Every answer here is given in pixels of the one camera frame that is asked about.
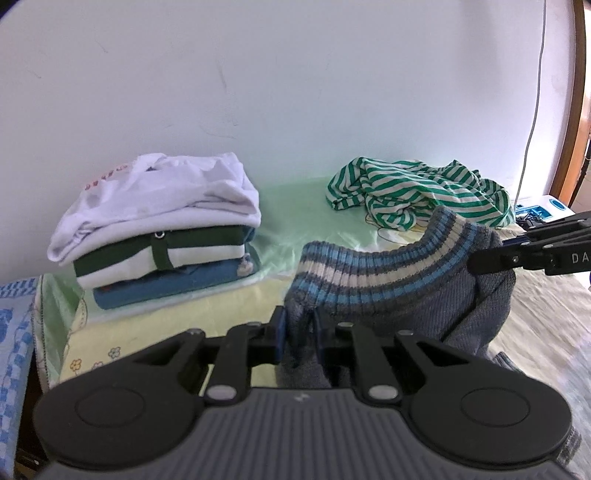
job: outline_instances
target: ribbed collar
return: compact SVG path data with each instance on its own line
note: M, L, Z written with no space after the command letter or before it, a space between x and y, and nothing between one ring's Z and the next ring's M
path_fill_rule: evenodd
M465 268L468 256L500 245L488 227L438 206L424 235L387 252L357 252L327 242L304 246L290 294L316 304L368 304L416 299Z

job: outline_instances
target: cable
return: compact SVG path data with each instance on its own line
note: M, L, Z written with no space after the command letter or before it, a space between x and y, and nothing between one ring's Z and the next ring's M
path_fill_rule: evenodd
M535 130L535 123L538 119L538 109L540 107L540 90L541 90L541 82L542 82L542 55L544 53L544 43L546 38L546 8L548 6L548 0L544 0L544 9L543 9L543 17L542 17L542 42L540 45L540 57L538 58L538 88L535 96L535 110L534 110L534 120L531 124L530 136L527 139L527 143L525 144L525 154L523 156L523 169L521 170L521 178L519 179L519 186L517 187L517 194L515 195L515 205L517 205L517 201L519 200L519 194L521 193L521 185L523 184L523 177L525 176L525 167L527 166L527 154L530 151L530 144L531 139L534 136Z

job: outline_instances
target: flower print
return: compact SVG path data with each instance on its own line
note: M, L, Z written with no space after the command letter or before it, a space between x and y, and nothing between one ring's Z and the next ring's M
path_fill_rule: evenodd
M109 350L109 353L107 353L107 355L111 357L111 360L115 360L119 357L119 355L121 355L121 347L114 346L111 350Z
M82 368L82 358L76 358L75 360L72 360L72 363L70 364L70 370L76 373L80 368Z

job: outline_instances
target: green and white shirt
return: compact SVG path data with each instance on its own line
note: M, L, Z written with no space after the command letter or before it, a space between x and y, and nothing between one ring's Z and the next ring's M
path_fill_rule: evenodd
M418 160L358 157L332 178L326 198L335 210L365 205L376 226L403 231L426 226L437 205L491 227L515 221L509 193L456 160L434 168Z

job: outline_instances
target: folded clothes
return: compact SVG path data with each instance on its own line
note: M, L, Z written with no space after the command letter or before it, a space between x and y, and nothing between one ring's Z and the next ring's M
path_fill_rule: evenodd
M260 261L256 250L247 245L242 258L153 272L137 280L95 288L93 294L100 308L114 309L139 301L159 299L240 280L256 273L259 268Z
M258 192L235 154L153 153L88 184L57 225L47 256L65 264L146 233L260 224Z
M254 228L229 225L139 235L105 245L74 260L85 290L141 278L155 270L241 258Z

